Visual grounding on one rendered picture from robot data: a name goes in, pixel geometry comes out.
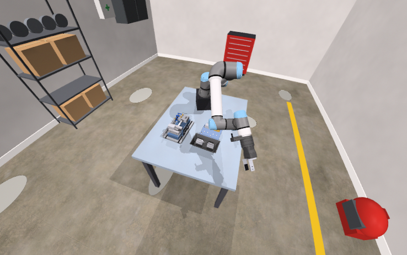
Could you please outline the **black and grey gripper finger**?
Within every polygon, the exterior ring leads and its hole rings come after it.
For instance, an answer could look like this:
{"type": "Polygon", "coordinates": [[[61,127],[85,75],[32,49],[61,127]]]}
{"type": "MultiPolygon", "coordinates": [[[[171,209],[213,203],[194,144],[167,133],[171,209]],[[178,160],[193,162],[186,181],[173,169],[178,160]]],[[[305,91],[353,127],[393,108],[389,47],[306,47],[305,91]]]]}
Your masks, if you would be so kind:
{"type": "Polygon", "coordinates": [[[254,169],[254,165],[253,165],[253,160],[255,160],[255,159],[256,159],[256,157],[255,157],[255,158],[248,159],[250,171],[254,171],[254,170],[255,170],[255,169],[254,169]]]}
{"type": "Polygon", "coordinates": [[[244,164],[244,169],[245,169],[245,171],[249,170],[248,164],[247,164],[247,160],[248,160],[248,159],[242,159],[243,164],[244,164]]]}

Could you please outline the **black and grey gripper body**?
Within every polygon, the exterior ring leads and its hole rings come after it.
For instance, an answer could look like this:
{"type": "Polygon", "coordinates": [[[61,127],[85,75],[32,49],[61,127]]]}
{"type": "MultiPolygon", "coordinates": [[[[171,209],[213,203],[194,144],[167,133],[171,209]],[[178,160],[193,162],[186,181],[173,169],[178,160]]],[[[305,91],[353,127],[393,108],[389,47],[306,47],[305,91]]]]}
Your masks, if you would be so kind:
{"type": "Polygon", "coordinates": [[[231,142],[240,140],[241,147],[243,148],[244,159],[251,159],[257,157],[254,149],[254,141],[249,127],[237,130],[238,136],[230,138],[231,142]]]}

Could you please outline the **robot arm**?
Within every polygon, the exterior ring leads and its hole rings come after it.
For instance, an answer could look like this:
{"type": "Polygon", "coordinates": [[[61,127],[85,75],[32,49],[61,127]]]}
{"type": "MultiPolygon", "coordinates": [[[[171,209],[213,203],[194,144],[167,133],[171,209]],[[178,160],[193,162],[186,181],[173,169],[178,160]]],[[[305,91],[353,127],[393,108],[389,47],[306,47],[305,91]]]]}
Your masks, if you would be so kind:
{"type": "Polygon", "coordinates": [[[250,127],[245,110],[234,112],[234,119],[223,119],[221,86],[227,86],[228,81],[233,79],[241,79],[242,74],[241,62],[219,61],[209,72],[201,75],[199,96],[211,97],[211,119],[208,120],[210,130],[236,131],[250,127]]]}

